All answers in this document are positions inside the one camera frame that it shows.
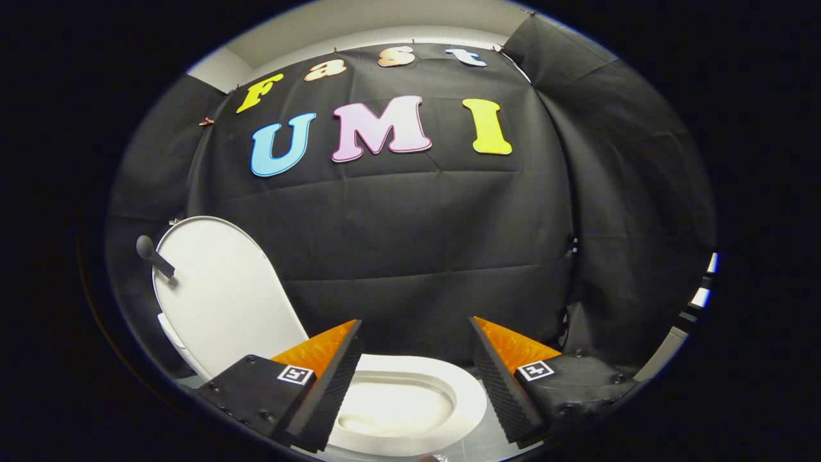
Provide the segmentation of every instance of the toilet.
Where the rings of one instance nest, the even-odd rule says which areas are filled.
[[[184,219],[165,233],[157,253],[175,267],[170,280],[152,269],[159,324],[206,381],[247,354],[272,358],[308,339],[268,257],[234,224]],[[453,364],[362,354],[328,446],[422,455],[466,437],[486,408],[482,386]]]

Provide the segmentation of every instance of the foam letter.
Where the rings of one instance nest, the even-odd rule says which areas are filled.
[[[496,112],[499,105],[486,99],[463,99],[462,104],[473,113],[476,141],[473,149],[482,154],[510,154],[513,147],[505,141]]]
[[[276,76],[270,77],[265,79],[261,82],[255,83],[248,87],[248,95],[245,97],[245,102],[242,103],[236,113],[241,113],[242,111],[250,108],[251,106],[255,106],[259,102],[259,97],[268,93],[271,90],[274,82],[279,82],[282,80],[283,75],[277,74]]]
[[[271,156],[271,148],[273,148],[273,137],[280,125],[274,123],[257,130],[252,136],[254,151],[251,153],[251,171],[259,177],[271,177],[296,165],[305,153],[305,147],[308,145],[308,124],[315,117],[315,113],[305,113],[288,122],[288,125],[294,128],[293,135],[291,135],[291,149],[287,154],[276,159]]]
[[[413,48],[411,47],[393,47],[390,49],[384,49],[379,54],[379,66],[382,67],[391,67],[391,66],[404,66],[413,62],[416,59],[416,56],[411,54],[413,52]]]
[[[476,59],[479,57],[478,54],[471,53],[465,49],[446,49],[445,53],[453,53],[456,59],[469,66],[485,67],[488,65],[486,62]]]
[[[339,117],[339,149],[331,155],[334,162],[348,162],[362,156],[356,145],[356,133],[368,145],[370,152],[382,150],[388,132],[393,128],[393,141],[388,149],[393,152],[415,152],[428,149],[433,142],[422,132],[419,120],[419,96],[397,96],[391,99],[382,117],[362,103],[348,104],[333,111]]]
[[[345,71],[347,67],[345,67],[345,61],[341,59],[333,59],[332,61],[326,61],[322,64],[317,64],[316,66],[310,68],[311,72],[307,76],[305,76],[305,81],[317,81],[325,76],[335,76],[343,71]]]

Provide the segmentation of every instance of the yellow letter i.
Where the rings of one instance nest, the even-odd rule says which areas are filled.
[[[462,104],[473,113],[476,141],[473,149],[482,154],[508,155],[513,147],[505,141],[496,112],[499,105],[486,99],[463,99]]]

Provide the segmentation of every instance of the letter m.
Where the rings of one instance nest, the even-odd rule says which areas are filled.
[[[348,104],[333,111],[339,117],[339,149],[331,155],[334,162],[349,162],[362,156],[356,144],[356,133],[377,154],[382,150],[388,132],[393,129],[393,152],[415,152],[428,149],[433,142],[422,132],[419,119],[419,96],[398,96],[391,99],[382,117],[376,117],[362,103]]]

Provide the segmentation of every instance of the black cloth backdrop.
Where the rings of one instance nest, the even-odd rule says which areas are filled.
[[[379,52],[398,45],[416,60],[380,67]],[[158,240],[169,219],[213,215],[263,248],[308,335],[361,318],[367,353],[467,367],[468,316],[548,343],[569,311],[568,348],[627,369],[645,362],[714,247],[712,197],[692,140],[645,81],[572,31],[529,18],[505,47],[532,85],[499,53],[444,44],[384,44],[293,64],[266,76],[284,74],[239,114],[256,81],[222,98],[181,79],[125,153],[108,220],[112,286],[150,353],[173,376],[190,373],[157,323],[134,242],[142,233]],[[449,48],[488,66],[467,66]],[[331,59],[347,70],[303,81]],[[428,150],[396,154],[386,142],[372,155],[359,141],[361,158],[331,161],[334,109],[363,103],[379,115],[403,95],[422,98]],[[474,152],[467,98],[501,106],[511,154]],[[253,133],[281,123],[273,155],[284,155],[287,122],[303,113],[317,116],[300,162],[255,176]],[[215,124],[198,127],[206,115]],[[167,132],[147,128],[171,120]],[[153,149],[140,144],[144,132]]]
[[[529,17],[505,50],[550,113],[570,174],[579,254],[565,349],[637,371],[716,247],[704,162],[664,98],[594,41]]]

